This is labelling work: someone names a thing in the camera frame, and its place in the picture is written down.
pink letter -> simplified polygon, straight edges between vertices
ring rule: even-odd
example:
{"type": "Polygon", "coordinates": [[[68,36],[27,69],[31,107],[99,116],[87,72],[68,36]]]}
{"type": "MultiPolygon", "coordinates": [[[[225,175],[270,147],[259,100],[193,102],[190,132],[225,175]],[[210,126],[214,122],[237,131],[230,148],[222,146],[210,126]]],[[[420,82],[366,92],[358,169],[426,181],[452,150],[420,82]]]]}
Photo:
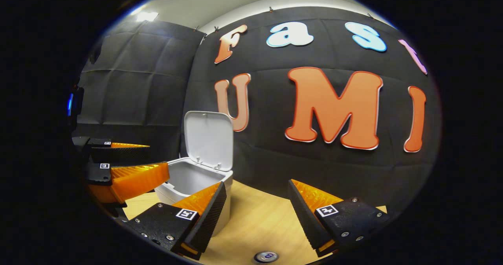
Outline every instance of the pink letter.
{"type": "Polygon", "coordinates": [[[421,64],[421,62],[417,58],[417,54],[415,53],[414,49],[411,48],[405,40],[398,40],[398,41],[400,42],[400,44],[404,45],[404,47],[409,52],[410,56],[414,59],[415,64],[417,64],[417,66],[419,66],[419,68],[421,69],[422,73],[427,74],[426,68],[421,64]]]}

round button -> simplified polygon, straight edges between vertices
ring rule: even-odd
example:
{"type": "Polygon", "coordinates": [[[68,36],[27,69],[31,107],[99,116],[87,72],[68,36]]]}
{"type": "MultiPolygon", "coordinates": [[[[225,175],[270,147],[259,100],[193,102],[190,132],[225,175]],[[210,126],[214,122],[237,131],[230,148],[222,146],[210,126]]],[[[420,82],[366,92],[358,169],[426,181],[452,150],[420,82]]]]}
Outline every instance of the round button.
{"type": "Polygon", "coordinates": [[[278,254],[272,251],[264,251],[255,254],[255,260],[260,263],[271,263],[278,260],[278,254]]]}

wooden surface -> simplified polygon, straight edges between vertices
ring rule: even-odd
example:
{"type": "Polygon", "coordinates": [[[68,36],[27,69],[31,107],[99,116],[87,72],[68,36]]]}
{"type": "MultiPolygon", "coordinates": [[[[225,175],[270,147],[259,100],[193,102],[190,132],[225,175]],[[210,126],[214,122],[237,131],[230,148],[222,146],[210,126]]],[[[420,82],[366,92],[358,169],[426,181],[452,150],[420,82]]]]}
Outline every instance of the wooden surface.
{"type": "MultiPolygon", "coordinates": [[[[309,245],[288,199],[235,180],[230,192],[230,220],[210,240],[206,252],[197,262],[251,265],[253,256],[261,251],[274,251],[279,255],[272,263],[274,265],[304,265],[321,259],[309,245]]],[[[132,219],[160,200],[156,193],[145,193],[126,202],[128,206],[124,213],[132,219]]],[[[378,208],[386,212],[386,206],[378,208]]]]}

letter m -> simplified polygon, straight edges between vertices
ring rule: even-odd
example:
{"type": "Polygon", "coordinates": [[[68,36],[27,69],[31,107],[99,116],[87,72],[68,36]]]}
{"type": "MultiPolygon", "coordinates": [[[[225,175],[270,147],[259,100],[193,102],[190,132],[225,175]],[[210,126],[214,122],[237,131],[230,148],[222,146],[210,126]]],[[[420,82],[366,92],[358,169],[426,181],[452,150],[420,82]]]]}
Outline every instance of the letter m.
{"type": "Polygon", "coordinates": [[[295,82],[297,97],[293,125],[286,129],[286,138],[314,141],[318,136],[312,129],[314,113],[326,143],[332,143],[351,118],[347,132],[341,136],[342,145],[365,150],[379,145],[376,131],[381,77],[354,72],[340,97],[319,68],[294,68],[288,72],[288,78],[295,82]]]}

open lid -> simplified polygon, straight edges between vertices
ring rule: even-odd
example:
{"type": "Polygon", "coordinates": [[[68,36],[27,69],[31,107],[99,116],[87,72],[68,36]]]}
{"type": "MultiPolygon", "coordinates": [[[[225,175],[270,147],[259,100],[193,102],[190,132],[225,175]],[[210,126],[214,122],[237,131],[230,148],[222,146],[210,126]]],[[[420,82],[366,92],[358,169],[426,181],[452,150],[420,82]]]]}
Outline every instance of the open lid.
{"type": "Polygon", "coordinates": [[[232,168],[231,118],[224,113],[189,111],[185,114],[185,145],[194,162],[228,171],[232,168]]]}

